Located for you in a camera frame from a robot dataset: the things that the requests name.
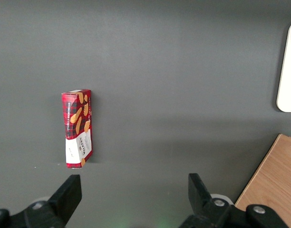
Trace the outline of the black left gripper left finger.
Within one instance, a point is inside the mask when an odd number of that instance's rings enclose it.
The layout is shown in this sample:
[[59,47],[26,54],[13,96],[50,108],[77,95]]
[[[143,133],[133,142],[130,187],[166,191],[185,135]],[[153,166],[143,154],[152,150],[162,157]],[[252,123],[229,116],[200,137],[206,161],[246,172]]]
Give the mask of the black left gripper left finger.
[[0,228],[64,228],[82,199],[80,175],[70,175],[49,199],[10,215],[0,209]]

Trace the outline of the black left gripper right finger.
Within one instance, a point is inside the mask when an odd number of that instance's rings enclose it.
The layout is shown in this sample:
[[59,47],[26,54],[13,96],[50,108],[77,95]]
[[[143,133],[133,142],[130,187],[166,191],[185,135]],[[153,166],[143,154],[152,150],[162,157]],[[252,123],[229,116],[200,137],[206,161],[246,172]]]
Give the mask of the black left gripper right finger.
[[251,204],[242,211],[222,198],[213,198],[197,173],[188,176],[188,198],[194,214],[181,224],[182,228],[288,227],[268,206]]

